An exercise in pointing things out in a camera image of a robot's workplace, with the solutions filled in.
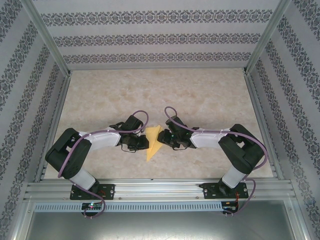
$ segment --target yellow object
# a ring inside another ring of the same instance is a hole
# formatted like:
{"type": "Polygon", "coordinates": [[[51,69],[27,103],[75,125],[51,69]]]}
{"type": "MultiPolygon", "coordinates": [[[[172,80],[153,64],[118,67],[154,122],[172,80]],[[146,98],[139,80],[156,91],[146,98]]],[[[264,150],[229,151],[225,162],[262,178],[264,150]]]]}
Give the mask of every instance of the yellow object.
{"type": "Polygon", "coordinates": [[[153,155],[161,148],[163,145],[161,142],[157,141],[158,134],[163,130],[163,128],[158,125],[155,127],[147,127],[145,129],[146,139],[149,141],[149,148],[146,150],[146,161],[149,162],[153,155]]]}

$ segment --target floral wall pattern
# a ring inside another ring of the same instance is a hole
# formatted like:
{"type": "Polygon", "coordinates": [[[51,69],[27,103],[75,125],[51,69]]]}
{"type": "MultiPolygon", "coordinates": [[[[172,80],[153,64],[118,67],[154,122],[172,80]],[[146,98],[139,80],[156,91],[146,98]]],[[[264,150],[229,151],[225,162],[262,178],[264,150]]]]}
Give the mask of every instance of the floral wall pattern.
{"type": "Polygon", "coordinates": [[[311,239],[320,239],[319,3],[293,0],[251,73],[311,239]]]}
{"type": "Polygon", "coordinates": [[[0,240],[33,182],[65,76],[18,0],[0,3],[0,240]]]}
{"type": "Polygon", "coordinates": [[[245,67],[279,0],[34,0],[71,70],[245,67]]]}

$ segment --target metal bar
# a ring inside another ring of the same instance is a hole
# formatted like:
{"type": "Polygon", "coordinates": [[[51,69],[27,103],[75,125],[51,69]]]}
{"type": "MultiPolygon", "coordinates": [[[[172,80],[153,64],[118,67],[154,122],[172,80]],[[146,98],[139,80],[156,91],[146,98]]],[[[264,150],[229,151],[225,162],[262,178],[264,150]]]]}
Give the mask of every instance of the metal bar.
{"type": "Polygon", "coordinates": [[[275,178],[278,177],[277,175],[277,170],[276,170],[276,167],[275,167],[275,163],[274,162],[269,162],[270,163],[270,168],[271,168],[271,171],[272,171],[272,174],[275,178]]]}
{"type": "Polygon", "coordinates": [[[280,0],[278,3],[276,9],[274,10],[274,13],[271,16],[270,21],[268,22],[266,28],[264,29],[264,32],[262,33],[255,49],[253,50],[249,61],[245,67],[246,73],[251,73],[251,71],[254,69],[262,51],[264,50],[265,46],[267,45],[269,39],[271,38],[274,30],[277,28],[277,25],[287,10],[289,4],[291,3],[291,0],[280,0]]]}
{"type": "Polygon", "coordinates": [[[250,95],[250,98],[251,98],[253,110],[254,110],[254,113],[255,113],[256,120],[257,120],[258,125],[259,125],[261,136],[262,136],[264,145],[265,145],[265,147],[266,147],[266,149],[268,151],[268,154],[269,154],[269,161],[274,164],[274,168],[275,168],[277,177],[280,180],[283,180],[285,178],[284,178],[283,173],[281,171],[279,160],[277,158],[277,155],[276,155],[276,152],[275,152],[275,149],[274,149],[270,134],[268,132],[267,123],[266,123],[264,114],[262,112],[262,108],[261,108],[261,106],[259,104],[257,93],[254,90],[254,86],[253,86],[253,82],[252,82],[251,76],[249,74],[244,74],[244,79],[245,79],[245,83],[246,83],[246,86],[248,88],[248,92],[249,92],[249,95],[250,95]]]}
{"type": "Polygon", "coordinates": [[[23,202],[14,226],[12,240],[25,240],[27,238],[29,226],[35,209],[35,203],[32,201],[23,202]]]}
{"type": "Polygon", "coordinates": [[[310,240],[310,235],[307,230],[305,220],[302,217],[302,213],[296,199],[283,201],[288,215],[293,235],[296,240],[304,239],[310,240]]]}
{"type": "MultiPolygon", "coordinates": [[[[184,202],[108,202],[104,212],[109,213],[152,213],[152,212],[211,212],[222,211],[220,201],[184,202]]],[[[89,209],[87,213],[101,210],[89,209]]],[[[40,202],[35,204],[36,213],[80,213],[82,204],[78,202],[40,202]]]]}
{"type": "MultiPolygon", "coordinates": [[[[44,153],[46,153],[49,150],[49,148],[54,144],[59,120],[60,120],[61,113],[64,108],[65,100],[67,97],[67,92],[68,92],[68,88],[69,88],[69,84],[70,84],[70,80],[71,80],[71,75],[72,75],[71,73],[68,75],[68,77],[66,78],[66,80],[63,84],[63,89],[62,89],[62,93],[61,93],[61,96],[59,99],[59,103],[58,103],[57,109],[54,113],[53,120],[52,120],[53,123],[52,123],[50,130],[49,130],[48,140],[45,143],[45,147],[44,147],[44,151],[43,151],[44,153]]],[[[36,177],[35,177],[35,182],[40,182],[42,175],[44,175],[46,172],[46,169],[44,169],[45,156],[46,156],[46,154],[43,154],[43,156],[41,157],[39,169],[38,169],[38,172],[36,173],[36,177]]]]}
{"type": "MultiPolygon", "coordinates": [[[[114,200],[107,202],[196,202],[204,200],[202,183],[217,183],[219,179],[123,179],[100,180],[101,184],[115,184],[114,200]]],[[[287,200],[295,198],[293,186],[289,180],[274,178],[257,179],[253,201],[287,200]]],[[[246,182],[250,192],[253,183],[246,182]]],[[[72,202],[70,197],[72,184],[67,180],[42,181],[29,183],[24,201],[33,202],[72,202]]],[[[231,199],[215,199],[214,201],[233,201],[231,199]]]]}
{"type": "Polygon", "coordinates": [[[47,26],[43,19],[41,18],[38,10],[36,9],[33,0],[21,0],[21,3],[28,13],[29,17],[31,18],[33,24],[35,25],[36,29],[40,33],[44,43],[50,50],[50,53],[52,54],[54,60],[58,64],[59,68],[63,72],[63,74],[66,76],[69,73],[69,68],[67,66],[67,63],[65,62],[62,54],[60,53],[53,37],[51,36],[49,30],[47,29],[47,26]]]}

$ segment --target marble floor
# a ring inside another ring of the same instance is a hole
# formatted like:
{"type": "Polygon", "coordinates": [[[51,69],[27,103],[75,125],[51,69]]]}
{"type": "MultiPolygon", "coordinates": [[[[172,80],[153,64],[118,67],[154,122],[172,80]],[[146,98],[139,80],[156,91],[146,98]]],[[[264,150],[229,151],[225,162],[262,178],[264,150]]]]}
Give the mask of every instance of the marble floor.
{"type": "MultiPolygon", "coordinates": [[[[239,123],[261,135],[240,68],[168,68],[74,71],[56,139],[67,128],[81,132],[125,121],[136,110],[149,114],[149,127],[166,127],[172,106],[188,127],[226,129],[239,123]]],[[[143,113],[136,115],[142,121],[143,113]]],[[[146,161],[146,150],[127,153],[107,147],[89,153],[83,167],[97,179],[220,178],[231,163],[221,149],[173,151],[163,145],[146,161]]],[[[45,178],[58,173],[48,165],[45,178]]],[[[269,163],[252,177],[272,177],[269,163]]]]}

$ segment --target metal ventilation slot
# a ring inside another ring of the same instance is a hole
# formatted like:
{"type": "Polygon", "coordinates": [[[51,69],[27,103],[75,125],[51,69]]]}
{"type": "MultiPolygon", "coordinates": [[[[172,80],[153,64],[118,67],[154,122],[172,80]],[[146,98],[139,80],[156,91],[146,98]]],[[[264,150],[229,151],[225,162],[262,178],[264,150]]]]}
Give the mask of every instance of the metal ventilation slot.
{"type": "MultiPolygon", "coordinates": [[[[81,212],[82,203],[37,203],[36,213],[73,213],[81,212]]],[[[203,202],[108,202],[105,212],[109,213],[134,213],[134,212],[210,212],[222,211],[220,201],[203,202]]]]}

